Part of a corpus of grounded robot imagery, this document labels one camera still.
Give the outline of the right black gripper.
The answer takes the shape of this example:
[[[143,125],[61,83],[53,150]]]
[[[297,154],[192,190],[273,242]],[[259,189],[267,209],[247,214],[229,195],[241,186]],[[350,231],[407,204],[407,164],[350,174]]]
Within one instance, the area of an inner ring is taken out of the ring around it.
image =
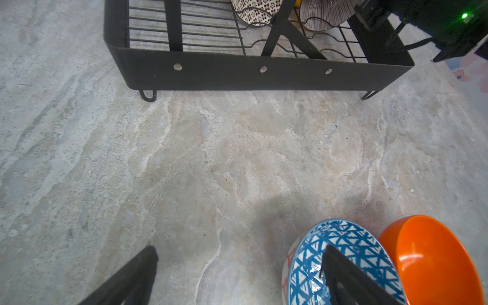
[[[378,30],[389,15],[398,16],[400,24],[387,39],[386,50],[406,52],[434,43],[440,50],[434,62],[463,57],[487,36],[487,1],[362,1],[355,6],[355,14],[371,32]],[[429,37],[396,47],[396,40],[407,24]]]

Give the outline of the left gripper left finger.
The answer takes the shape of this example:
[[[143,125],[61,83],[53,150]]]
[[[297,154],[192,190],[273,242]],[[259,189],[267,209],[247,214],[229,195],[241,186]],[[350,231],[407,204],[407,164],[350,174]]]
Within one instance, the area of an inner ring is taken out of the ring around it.
[[[148,304],[157,265],[156,249],[148,245],[81,304]]]

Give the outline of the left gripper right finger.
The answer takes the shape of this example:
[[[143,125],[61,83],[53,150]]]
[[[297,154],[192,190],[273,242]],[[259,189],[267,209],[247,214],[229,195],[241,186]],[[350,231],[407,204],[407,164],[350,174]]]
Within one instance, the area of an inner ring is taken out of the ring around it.
[[[322,254],[322,275],[332,305],[399,302],[332,245]]]

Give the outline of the blue patterned bowl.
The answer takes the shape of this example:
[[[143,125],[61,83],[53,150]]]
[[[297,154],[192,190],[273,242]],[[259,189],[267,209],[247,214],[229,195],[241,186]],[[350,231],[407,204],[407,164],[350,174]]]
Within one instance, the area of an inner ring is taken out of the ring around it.
[[[344,219],[314,225],[291,246],[282,271],[284,304],[406,304],[380,242]]]

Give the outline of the pink patterned bowl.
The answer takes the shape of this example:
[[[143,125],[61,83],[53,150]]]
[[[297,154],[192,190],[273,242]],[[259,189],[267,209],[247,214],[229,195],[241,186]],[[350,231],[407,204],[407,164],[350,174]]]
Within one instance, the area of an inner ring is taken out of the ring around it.
[[[361,0],[303,0],[299,20],[309,31],[326,31],[347,21],[362,3]]]

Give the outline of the orange dotted patterned bowl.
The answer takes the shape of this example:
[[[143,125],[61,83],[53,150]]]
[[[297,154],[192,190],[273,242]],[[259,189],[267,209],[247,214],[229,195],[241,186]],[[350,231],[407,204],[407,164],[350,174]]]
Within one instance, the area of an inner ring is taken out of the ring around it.
[[[231,5],[243,22],[262,27],[271,24],[282,6],[282,0],[231,0]]]

